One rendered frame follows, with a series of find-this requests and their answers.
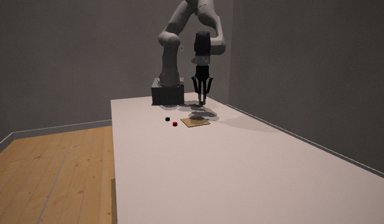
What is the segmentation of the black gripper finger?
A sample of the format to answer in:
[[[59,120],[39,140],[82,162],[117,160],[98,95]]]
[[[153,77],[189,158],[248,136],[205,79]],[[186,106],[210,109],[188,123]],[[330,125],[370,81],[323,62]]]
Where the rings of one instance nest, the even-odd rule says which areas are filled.
[[[196,76],[193,76],[191,78],[193,80],[195,92],[198,93],[198,99],[199,99],[199,105],[200,105],[201,101],[202,101],[202,94],[201,94],[202,81],[201,81],[201,76],[200,75],[198,76],[198,86],[197,86]]]
[[[206,82],[205,81],[205,76],[202,76],[202,81],[203,81],[203,105],[206,104],[206,94],[208,94],[210,92],[210,87],[211,87],[211,83],[212,83],[212,80],[213,80],[213,77],[209,76],[209,82],[208,82],[208,86],[207,86],[207,89],[206,89]]]

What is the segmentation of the tan flat mat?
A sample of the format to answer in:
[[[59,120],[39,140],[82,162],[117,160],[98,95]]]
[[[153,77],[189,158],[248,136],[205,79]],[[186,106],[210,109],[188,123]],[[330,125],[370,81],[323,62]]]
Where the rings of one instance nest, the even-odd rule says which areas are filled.
[[[180,119],[188,128],[211,124],[201,116]]]

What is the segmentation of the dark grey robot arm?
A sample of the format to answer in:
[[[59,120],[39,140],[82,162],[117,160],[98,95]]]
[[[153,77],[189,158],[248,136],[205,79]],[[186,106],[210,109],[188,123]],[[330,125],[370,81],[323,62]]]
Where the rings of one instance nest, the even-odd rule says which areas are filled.
[[[177,67],[177,53],[180,45],[178,35],[183,31],[193,13],[198,16],[203,25],[216,28],[216,38],[210,38],[208,31],[198,31],[194,42],[195,57],[191,63],[207,66],[210,64],[210,55],[221,55],[226,50],[222,24],[220,17],[215,13],[214,0],[183,0],[168,25],[158,36],[158,41],[164,48],[162,72],[157,79],[160,86],[172,87],[182,82]]]

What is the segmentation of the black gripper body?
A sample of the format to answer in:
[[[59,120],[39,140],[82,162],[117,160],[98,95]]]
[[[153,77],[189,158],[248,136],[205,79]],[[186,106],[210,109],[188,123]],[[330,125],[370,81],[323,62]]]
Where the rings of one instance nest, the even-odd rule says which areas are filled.
[[[196,78],[199,80],[199,76],[200,76],[200,81],[203,81],[203,76],[205,76],[205,81],[209,78],[209,66],[206,65],[206,66],[199,66],[197,65],[196,66]]]

